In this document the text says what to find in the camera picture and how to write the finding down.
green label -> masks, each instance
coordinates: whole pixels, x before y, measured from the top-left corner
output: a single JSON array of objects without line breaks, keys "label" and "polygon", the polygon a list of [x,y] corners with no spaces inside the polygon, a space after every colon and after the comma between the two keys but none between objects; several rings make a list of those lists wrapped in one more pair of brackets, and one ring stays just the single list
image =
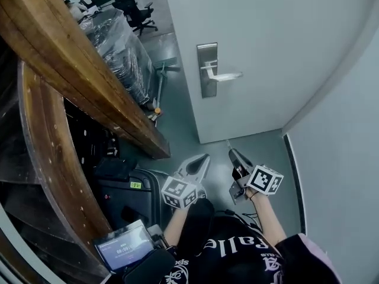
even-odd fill
[{"label": "green label", "polygon": [[141,189],[142,184],[140,182],[130,182],[131,188]]}]

door handle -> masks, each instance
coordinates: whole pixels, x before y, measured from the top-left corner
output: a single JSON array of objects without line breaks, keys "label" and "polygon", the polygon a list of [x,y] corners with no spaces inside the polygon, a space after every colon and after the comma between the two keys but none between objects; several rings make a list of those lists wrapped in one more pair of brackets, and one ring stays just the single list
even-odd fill
[{"label": "door handle", "polygon": [[197,58],[200,70],[201,95],[203,98],[217,95],[217,82],[235,80],[243,76],[242,72],[218,75],[217,43],[197,46]]}]

forearm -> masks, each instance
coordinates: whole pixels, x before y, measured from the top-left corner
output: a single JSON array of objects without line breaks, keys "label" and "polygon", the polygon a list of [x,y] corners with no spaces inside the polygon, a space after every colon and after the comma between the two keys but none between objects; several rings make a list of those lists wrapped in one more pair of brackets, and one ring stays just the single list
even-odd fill
[{"label": "forearm", "polygon": [[257,193],[252,197],[259,222],[262,226],[263,235],[274,246],[287,238],[280,225],[268,197]]},{"label": "forearm", "polygon": [[170,246],[176,246],[179,243],[183,226],[188,215],[188,210],[177,209],[174,212],[169,224],[164,232],[167,243]]},{"label": "forearm", "polygon": [[77,6],[78,8],[80,8],[82,11],[87,11],[88,8],[80,3],[75,3],[75,6]]}]

small display screen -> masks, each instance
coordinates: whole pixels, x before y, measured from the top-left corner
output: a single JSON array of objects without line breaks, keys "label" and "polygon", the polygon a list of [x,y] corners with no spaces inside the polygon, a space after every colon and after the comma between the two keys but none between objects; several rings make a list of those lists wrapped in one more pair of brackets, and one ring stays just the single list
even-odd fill
[{"label": "small display screen", "polygon": [[131,188],[141,189],[142,183],[140,183],[140,182],[130,182],[130,187]]},{"label": "small display screen", "polygon": [[126,267],[152,251],[153,243],[144,227],[137,227],[97,246],[111,270]]}]

baseboard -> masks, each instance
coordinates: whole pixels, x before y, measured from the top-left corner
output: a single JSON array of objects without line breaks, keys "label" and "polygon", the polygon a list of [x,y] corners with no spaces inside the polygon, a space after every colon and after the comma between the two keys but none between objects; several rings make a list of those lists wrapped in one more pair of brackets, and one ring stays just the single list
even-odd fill
[{"label": "baseboard", "polygon": [[285,146],[287,148],[288,156],[290,158],[292,173],[293,173],[294,181],[295,181],[298,210],[300,213],[300,229],[301,229],[301,232],[306,235],[307,234],[306,210],[304,207],[303,190],[301,188],[301,181],[300,181],[299,174],[297,172],[296,158],[292,151],[290,138],[288,137],[287,134],[284,135],[283,138],[284,138]]}]

